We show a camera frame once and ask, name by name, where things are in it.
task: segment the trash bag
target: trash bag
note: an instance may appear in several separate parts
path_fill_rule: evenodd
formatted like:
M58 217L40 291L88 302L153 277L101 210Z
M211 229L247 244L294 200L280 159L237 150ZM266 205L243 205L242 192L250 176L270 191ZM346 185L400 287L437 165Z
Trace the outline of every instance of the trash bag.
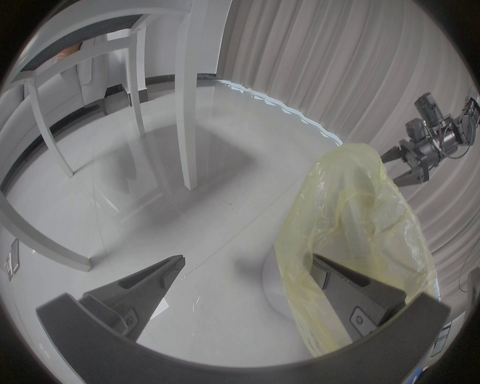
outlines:
M295 322L314 357L351 339L310 276L313 253L405 291L406 303L420 292L439 297L420 223L366 144L344 144L312 167L275 251Z

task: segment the wall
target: wall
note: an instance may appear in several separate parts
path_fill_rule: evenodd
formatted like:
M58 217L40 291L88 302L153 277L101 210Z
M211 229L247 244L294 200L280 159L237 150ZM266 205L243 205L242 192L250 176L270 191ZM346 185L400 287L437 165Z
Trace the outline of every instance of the wall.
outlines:
M449 40L412 0L234 0L220 57L220 77L381 154L407 136L420 95L431 92L444 114L457 116L473 85ZM480 237L479 160L476 143L433 169L428 183L401 189L421 222L451 318L464 310L460 270ZM395 177L405 167L387 169ZM479 249L466 262L464 289Z
M231 0L210 0L202 30L199 73L216 73L223 29ZM175 51L180 16L161 15L147 27L145 37L145 77L175 73ZM126 31L109 34L109 39L126 36ZM126 50L110 53L108 86L126 85Z

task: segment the glossy floor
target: glossy floor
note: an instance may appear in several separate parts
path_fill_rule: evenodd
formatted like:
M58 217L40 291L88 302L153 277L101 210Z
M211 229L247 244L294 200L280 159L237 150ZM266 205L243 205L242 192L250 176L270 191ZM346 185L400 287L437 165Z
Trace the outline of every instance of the glossy floor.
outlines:
M125 94L109 115L58 138L75 174L65 178L45 150L23 168L7 198L45 235L90 257L78 272L20 246L20 269L0 289L30 346L64 382L77 383L45 335L35 308L90 289L166 257L186 266L138 342L181 359L265 366L310 358L295 324L262 288L262 267L311 165L336 143L279 106L215 81L197 88L198 187L183 185L175 98L149 88L146 136ZM13 237L0 233L8 255Z

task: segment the sofa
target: sofa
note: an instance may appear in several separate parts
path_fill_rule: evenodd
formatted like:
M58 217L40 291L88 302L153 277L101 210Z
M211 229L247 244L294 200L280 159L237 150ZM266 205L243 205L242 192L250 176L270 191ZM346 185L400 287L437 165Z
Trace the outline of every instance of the sofa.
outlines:
M106 35L84 41L81 49L107 40ZM44 62L37 73L57 62ZM106 114L103 98L107 90L108 54L82 61L52 77L39 89L40 108L45 122L56 122L81 108L99 104ZM0 96L0 184L20 155L40 136L28 94L28 85L8 90Z

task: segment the curtain fold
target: curtain fold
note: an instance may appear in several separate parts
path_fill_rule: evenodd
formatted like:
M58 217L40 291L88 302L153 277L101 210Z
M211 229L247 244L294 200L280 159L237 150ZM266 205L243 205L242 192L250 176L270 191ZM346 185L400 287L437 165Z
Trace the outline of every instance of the curtain fold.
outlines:
M412 0L234 0L217 75L263 92L345 143L380 154L406 138L414 101L431 92L458 116L473 81L440 28ZM459 148L457 154L463 153ZM465 307L460 270L480 237L480 144L401 192L419 217L451 317ZM387 164L393 178L407 170ZM477 245L460 277L479 265Z

